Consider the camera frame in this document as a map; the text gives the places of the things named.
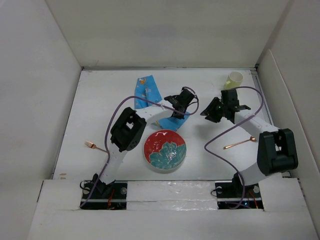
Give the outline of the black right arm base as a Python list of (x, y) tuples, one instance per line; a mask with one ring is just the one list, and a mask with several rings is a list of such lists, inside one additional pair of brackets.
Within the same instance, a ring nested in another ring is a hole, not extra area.
[(245, 186), (243, 195), (239, 177), (230, 181), (216, 181), (210, 194), (216, 198), (219, 210), (264, 209), (259, 184)]

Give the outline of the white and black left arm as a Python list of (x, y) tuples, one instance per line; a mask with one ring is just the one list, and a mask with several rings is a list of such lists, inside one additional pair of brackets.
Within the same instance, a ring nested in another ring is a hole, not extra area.
[[(111, 183), (117, 179), (118, 169), (129, 151), (137, 147), (145, 128), (159, 120), (169, 118), (176, 111), (163, 104), (141, 109), (127, 107), (120, 114), (113, 126), (108, 126), (105, 135), (107, 160), (98, 175), (100, 180), (94, 186), (94, 192), (100, 198), (111, 194)], [(168, 128), (152, 133), (143, 144), (145, 164), (149, 169), (160, 174), (169, 174), (183, 164), (187, 145), (185, 140), (175, 131)]]

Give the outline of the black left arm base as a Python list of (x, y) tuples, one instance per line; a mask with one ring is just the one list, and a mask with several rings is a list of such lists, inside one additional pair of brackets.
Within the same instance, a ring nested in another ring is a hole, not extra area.
[(82, 210), (126, 210), (127, 181), (113, 181), (105, 184), (94, 174), (91, 180), (83, 180), (79, 187), (82, 190), (80, 209)]

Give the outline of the blue space-print cloth placemat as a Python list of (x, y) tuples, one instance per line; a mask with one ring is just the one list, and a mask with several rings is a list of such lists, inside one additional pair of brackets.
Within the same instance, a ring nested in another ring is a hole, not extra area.
[[(155, 103), (159, 103), (163, 99), (152, 75), (137, 79), (134, 95)], [(160, 129), (177, 132), (188, 118), (189, 116), (185, 116), (184, 119), (175, 117), (162, 118), (154, 122), (153, 125)]]

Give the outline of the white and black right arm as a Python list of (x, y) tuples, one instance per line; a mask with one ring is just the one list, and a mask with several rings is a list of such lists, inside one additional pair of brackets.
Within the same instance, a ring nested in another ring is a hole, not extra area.
[(249, 192), (249, 186), (298, 167), (294, 133), (267, 123), (238, 100), (228, 102), (215, 97), (201, 115), (213, 123), (226, 118), (234, 128), (241, 127), (258, 142), (256, 162), (242, 171), (237, 170), (232, 178), (231, 191), (235, 196), (243, 197)]

